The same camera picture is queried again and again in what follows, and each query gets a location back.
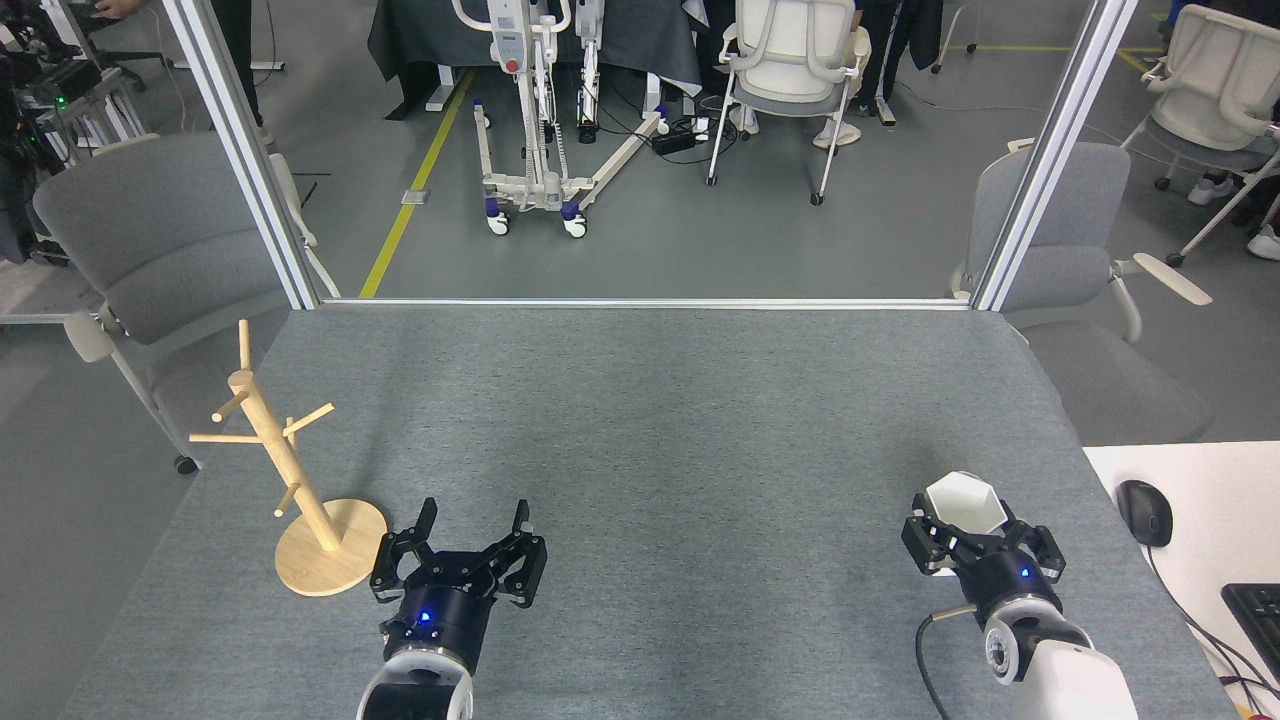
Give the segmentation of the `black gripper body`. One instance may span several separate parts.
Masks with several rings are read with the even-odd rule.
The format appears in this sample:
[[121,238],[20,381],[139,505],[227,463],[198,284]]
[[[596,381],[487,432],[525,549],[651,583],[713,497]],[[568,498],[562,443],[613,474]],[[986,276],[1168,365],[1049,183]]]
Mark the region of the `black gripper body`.
[[1032,557],[1018,550],[987,550],[975,553],[975,561],[955,569],[963,593],[975,606],[975,621],[987,624],[1005,601],[1036,597],[1050,602],[1057,611],[1062,603],[1052,589],[1053,583],[1041,575]]
[[397,614],[383,623],[383,659],[406,650],[444,651],[477,670],[497,579],[480,553],[439,553],[397,582]]

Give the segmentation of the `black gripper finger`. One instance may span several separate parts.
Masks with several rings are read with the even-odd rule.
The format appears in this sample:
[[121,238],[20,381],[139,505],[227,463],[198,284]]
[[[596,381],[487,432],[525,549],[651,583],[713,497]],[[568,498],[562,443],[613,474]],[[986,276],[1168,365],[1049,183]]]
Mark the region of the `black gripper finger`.
[[911,505],[911,514],[902,525],[901,539],[922,574],[954,574],[956,568],[975,561],[974,537],[951,523],[942,521],[928,505],[924,492],[915,493]]
[[1048,583],[1059,582],[1066,561],[1050,528],[1010,518],[1000,525],[1000,530],[1004,536],[1002,550],[1027,553]]
[[481,553],[481,597],[493,601],[498,594],[507,594],[515,606],[530,609],[547,559],[547,541],[532,532],[529,501],[521,498],[509,534]]
[[370,573],[370,591],[379,603],[390,603],[404,593],[404,580],[399,575],[399,564],[406,553],[430,557],[433,550],[429,544],[429,536],[438,515],[438,506],[434,498],[425,498],[417,520],[412,527],[403,530],[387,530],[375,552],[372,570]]

